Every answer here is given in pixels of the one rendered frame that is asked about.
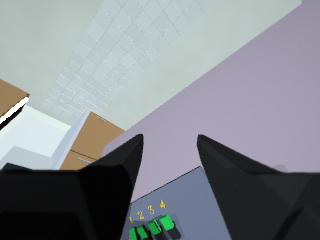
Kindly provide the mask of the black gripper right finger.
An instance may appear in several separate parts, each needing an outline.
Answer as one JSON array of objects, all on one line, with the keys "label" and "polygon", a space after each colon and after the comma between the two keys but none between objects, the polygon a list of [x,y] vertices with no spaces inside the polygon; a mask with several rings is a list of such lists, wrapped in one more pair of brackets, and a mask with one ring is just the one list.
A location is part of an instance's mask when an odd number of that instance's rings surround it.
[{"label": "black gripper right finger", "polygon": [[205,135],[197,148],[231,240],[283,240],[320,201],[320,172],[281,172]]}]

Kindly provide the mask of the grey switch panel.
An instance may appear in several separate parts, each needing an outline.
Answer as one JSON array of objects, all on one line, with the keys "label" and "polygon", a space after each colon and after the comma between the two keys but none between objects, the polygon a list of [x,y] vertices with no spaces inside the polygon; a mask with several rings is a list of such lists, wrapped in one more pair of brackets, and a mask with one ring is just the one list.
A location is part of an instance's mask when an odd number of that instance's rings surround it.
[{"label": "grey switch panel", "polygon": [[200,165],[131,202],[121,239],[231,240],[231,237]]}]

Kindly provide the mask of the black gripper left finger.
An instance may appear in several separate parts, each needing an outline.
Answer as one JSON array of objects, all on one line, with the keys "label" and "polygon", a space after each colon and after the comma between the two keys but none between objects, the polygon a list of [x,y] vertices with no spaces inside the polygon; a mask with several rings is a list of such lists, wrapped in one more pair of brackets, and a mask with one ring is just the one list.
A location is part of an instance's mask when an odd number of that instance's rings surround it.
[{"label": "black gripper left finger", "polygon": [[137,134],[79,170],[0,169],[0,213],[72,212],[87,240],[121,240],[143,146]]}]

